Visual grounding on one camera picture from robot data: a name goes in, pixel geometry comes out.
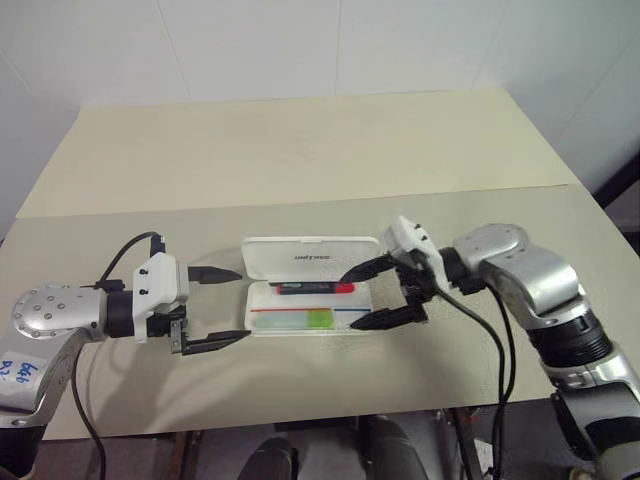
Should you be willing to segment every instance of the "label on robot arm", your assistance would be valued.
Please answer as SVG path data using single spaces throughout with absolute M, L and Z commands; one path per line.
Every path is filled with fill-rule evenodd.
M 33 388 L 46 363 L 42 358 L 6 352 L 0 359 L 0 389 L 3 393 L 11 393 Z

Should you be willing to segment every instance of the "beige table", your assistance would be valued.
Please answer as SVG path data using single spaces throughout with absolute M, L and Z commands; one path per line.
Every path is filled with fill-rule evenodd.
M 362 167 L 355 166 L 361 157 L 341 157 L 343 170 L 351 175 L 355 189 L 351 193 L 340 189 L 334 191 L 331 179 L 324 177 L 328 187 L 308 193 L 303 198 L 314 200 L 314 203 L 305 204 L 292 204 L 300 190 L 297 190 L 296 178 L 284 175 L 293 168 L 299 179 L 303 176 L 303 166 L 291 167 L 280 162 L 278 148 L 254 149 L 255 155 L 263 152 L 260 159 L 249 154 L 243 160 L 238 157 L 240 154 L 234 156 L 236 147 L 241 148 L 240 131 L 246 128 L 239 120 L 238 131 L 235 136 L 231 135 L 238 139 L 237 145 L 225 147 L 225 151 L 232 152 L 229 156 L 211 155 L 210 165 L 205 168 L 203 159 L 207 158 L 209 147 L 200 144 L 192 149 L 196 158 L 193 162 L 207 170 L 207 175 L 203 170 L 199 171 L 200 175 L 189 174 L 198 186 L 193 194 L 184 186 L 174 185 L 177 193 L 168 195 L 178 202 L 177 205 L 169 205 L 164 195 L 156 192 L 154 198 L 158 208 L 149 206 L 147 194 L 151 194 L 152 189 L 146 186 L 147 179 L 141 174 L 127 176 L 126 162 L 118 155 L 109 158 L 113 168 L 121 168 L 121 178 L 110 177 L 103 165 L 109 152 L 119 151 L 124 155 L 130 148 L 144 152 L 153 147 L 157 153 L 177 149 L 175 139 L 168 132 L 175 132 L 178 138 L 188 135 L 185 130 L 193 127 L 193 123 L 185 118 L 193 112 L 201 119 L 214 122 L 213 118 L 228 116 L 229 109 L 235 107 L 239 117 L 252 118 L 255 111 L 249 108 L 250 105 L 258 110 L 270 105 L 272 115 L 276 115 L 281 113 L 277 104 L 282 104 L 287 111 L 292 105 L 290 102 L 298 102 L 306 105 L 302 110 L 306 111 L 303 117 L 308 121 L 314 115 L 325 115 L 326 110 L 331 110 L 327 105 L 339 105 L 340 100 L 168 107 L 167 112 L 164 108 L 85 112 L 43 173 L 25 203 L 21 218 L 0 249 L 0 311 L 10 311 L 21 292 L 47 280 L 74 284 L 95 280 L 124 241 L 148 229 L 162 232 L 167 238 L 169 252 L 182 260 L 242 269 L 239 244 L 246 236 L 377 235 L 394 215 L 401 213 L 420 221 L 432 232 L 436 242 L 445 246 L 475 226 L 487 222 L 512 222 L 526 228 L 537 243 L 556 250 L 576 267 L 607 331 L 622 344 L 636 368 L 640 367 L 640 352 L 635 349 L 640 338 L 637 322 L 640 264 L 631 248 L 503 92 L 479 92 L 477 96 L 469 93 L 431 95 L 398 96 L 399 105 L 404 109 L 415 107 L 413 117 L 422 116 L 421 122 L 431 125 L 438 123 L 433 117 L 446 117 L 447 103 L 456 115 L 465 109 L 476 109 L 473 115 L 467 111 L 465 118 L 475 115 L 478 129 L 503 131 L 505 138 L 499 138 L 497 133 L 494 133 L 495 137 L 484 135 L 485 141 L 474 137 L 474 122 L 463 121 L 466 127 L 458 128 L 461 137 L 451 133 L 448 141 L 442 140 L 442 130 L 436 129 L 439 137 L 434 139 L 426 129 L 414 139 L 413 156 L 398 157 L 384 166 L 380 154 L 379 171 L 369 172 L 373 182 L 363 181 L 365 178 L 359 173 Z M 407 101 L 410 97 L 425 103 Z M 391 98 L 346 99 L 344 102 L 361 107 L 366 107 L 369 101 L 387 102 L 387 108 L 393 110 Z M 426 108 L 428 104 L 440 106 L 429 109 Z M 343 122 L 344 129 L 351 128 L 350 122 L 345 120 L 346 113 L 337 110 L 338 113 L 332 114 L 335 121 Z M 138 120 L 119 129 L 117 124 L 129 115 Z M 157 116 L 163 117 L 162 128 L 156 128 L 152 121 Z M 171 120 L 174 117 L 178 119 L 175 122 Z M 353 131 L 365 135 L 363 124 L 383 122 L 379 117 L 373 117 L 354 113 Z M 283 146 L 289 145 L 285 140 L 287 135 L 293 137 L 291 142 L 297 138 L 298 153 L 302 155 L 308 143 L 302 133 L 292 133 L 292 129 L 295 132 L 293 124 L 265 123 L 272 125 L 273 135 L 282 138 Z M 380 128 L 371 142 L 382 146 L 385 141 L 378 136 L 386 129 Z M 206 136 L 204 132 L 202 130 L 202 138 Z M 248 143 L 254 138 L 251 132 L 245 132 Z M 395 135 L 390 135 L 386 141 L 395 142 L 401 133 L 395 131 Z M 475 140 L 465 142 L 467 133 Z M 337 155 L 341 151 L 331 136 L 320 137 L 306 140 L 321 144 L 322 148 L 317 148 L 327 154 Z M 218 141 L 226 142 L 228 138 L 225 136 Z M 468 151 L 463 155 L 465 144 Z M 367 145 L 364 140 L 361 143 L 354 141 L 348 148 L 354 153 L 369 151 L 374 155 L 376 149 L 367 150 Z M 529 159 L 528 163 L 519 163 L 522 158 L 518 156 L 519 151 L 525 152 L 523 155 Z M 529 157 L 531 151 L 537 152 L 535 163 Z M 447 162 L 437 155 L 438 152 L 444 157 L 450 154 L 456 158 L 455 169 L 466 170 L 469 174 L 447 176 Z M 291 163 L 297 165 L 297 157 L 292 154 L 291 158 L 294 158 Z M 318 163 L 324 162 L 319 160 L 324 157 L 314 158 L 316 160 L 308 160 L 306 168 L 321 176 L 323 169 Z M 232 165 L 240 161 L 246 162 L 244 172 Z M 139 162 L 147 167 L 154 164 L 153 159 L 143 154 Z M 179 162 L 163 163 L 160 167 L 163 173 L 154 177 L 155 184 L 169 188 L 171 175 L 192 172 L 191 162 L 191 157 L 185 157 Z M 416 167 L 411 175 L 398 173 L 404 172 L 409 164 Z M 74 169 L 75 165 L 102 178 L 104 184 L 94 182 L 88 173 L 80 175 Z M 483 169 L 486 172 L 480 178 Z M 141 172 L 145 169 L 138 170 L 134 165 L 128 170 Z M 248 175 L 247 172 L 266 174 L 267 170 L 273 178 L 276 178 L 274 170 L 279 170 L 283 176 L 277 179 L 278 188 L 260 190 L 263 184 L 259 175 Z M 237 183 L 241 174 L 248 184 L 259 190 L 259 194 L 255 190 L 247 192 L 247 196 L 234 193 L 236 190 L 229 185 Z M 385 177 L 397 180 L 402 175 L 412 180 L 414 188 L 422 185 L 423 191 L 399 195 L 403 192 L 394 184 L 393 196 L 375 198 L 386 195 L 386 183 L 382 181 Z M 448 178 L 450 188 L 457 191 L 434 193 L 440 192 L 440 184 L 432 181 L 434 176 Z M 208 183 L 211 184 L 210 195 L 208 190 L 203 193 L 200 189 Z M 218 184 L 228 195 L 216 193 L 218 190 L 213 186 Z M 94 195 L 96 189 L 98 192 L 115 191 L 119 186 L 122 189 L 115 195 L 113 207 L 107 207 L 108 202 L 101 195 Z M 274 204 L 257 205 L 263 196 Z M 354 196 L 374 198 L 356 199 Z M 120 197 L 131 198 L 131 205 Z M 208 208 L 190 209 L 195 206 L 190 202 L 201 202 L 201 206 Z M 111 213 L 108 208 L 120 213 Z M 132 251 L 115 275 L 128 280 L 132 269 L 144 260 L 145 250 Z M 246 282 L 238 282 L 194 288 L 188 304 L 193 336 L 239 326 L 246 287 Z M 393 307 L 402 301 L 392 275 L 376 279 L 372 287 L 377 306 Z M 464 301 L 499 326 L 496 307 L 487 295 L 479 294 Z M 170 355 L 166 338 L 152 339 L 146 345 L 136 345 L 132 339 L 109 340 L 85 349 L 81 374 L 84 378 L 90 375 L 86 388 L 81 390 L 90 416 L 102 435 L 495 402 L 496 355 L 485 334 L 440 301 L 429 304 L 427 311 L 431 315 L 428 325 L 407 325 L 390 332 L 348 337 L 251 337 L 220 352 L 191 357 Z M 4 325 L 8 323 L 7 317 L 1 320 Z M 513 400 L 548 395 L 551 387 L 539 368 L 537 355 L 519 329 L 516 329 L 516 342 L 519 367 Z M 81 436 L 86 436 L 86 432 L 67 392 L 47 431 L 47 438 Z

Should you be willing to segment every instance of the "white wall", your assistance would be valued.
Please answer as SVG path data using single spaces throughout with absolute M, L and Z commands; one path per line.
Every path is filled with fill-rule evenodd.
M 0 237 L 80 105 L 503 85 L 594 189 L 639 78 L 637 0 L 0 0 Z

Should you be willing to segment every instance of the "floor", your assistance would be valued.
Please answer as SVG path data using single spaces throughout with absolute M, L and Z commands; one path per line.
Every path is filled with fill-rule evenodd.
M 474 432 L 488 439 L 493 409 L 474 416 Z M 405 431 L 430 480 L 457 480 L 459 456 L 453 428 L 439 412 L 388 415 Z M 592 465 L 568 449 L 547 400 L 511 404 L 507 410 L 505 478 L 565 480 L 567 469 Z M 207 430 L 202 437 L 196 480 L 235 479 L 256 447 L 272 436 L 284 436 L 300 452 L 300 480 L 365 480 L 347 427 L 313 428 L 277 433 L 273 425 Z M 109 480 L 165 479 L 173 450 L 170 437 L 105 439 Z M 88 440 L 44 442 L 36 480 L 94 480 L 97 458 Z

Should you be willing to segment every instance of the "robotic arm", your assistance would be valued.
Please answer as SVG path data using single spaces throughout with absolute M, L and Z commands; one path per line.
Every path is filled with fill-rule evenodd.
M 355 267 L 342 281 L 364 281 L 396 268 L 407 306 L 373 312 L 353 328 L 425 321 L 421 303 L 438 291 L 457 287 L 470 294 L 492 286 L 540 354 L 574 451 L 597 459 L 602 479 L 640 478 L 640 381 L 563 258 L 531 244 L 515 225 L 478 228 L 438 251 L 420 225 L 400 217 L 383 241 L 386 256 Z
M 0 339 L 0 466 L 27 475 L 86 343 L 107 337 L 169 336 L 172 353 L 219 350 L 250 332 L 211 333 L 187 340 L 189 282 L 223 283 L 240 279 L 229 270 L 188 267 L 165 253 L 152 237 L 151 258 L 133 273 L 133 290 L 120 280 L 94 286 L 46 284 L 26 292 L 11 312 Z

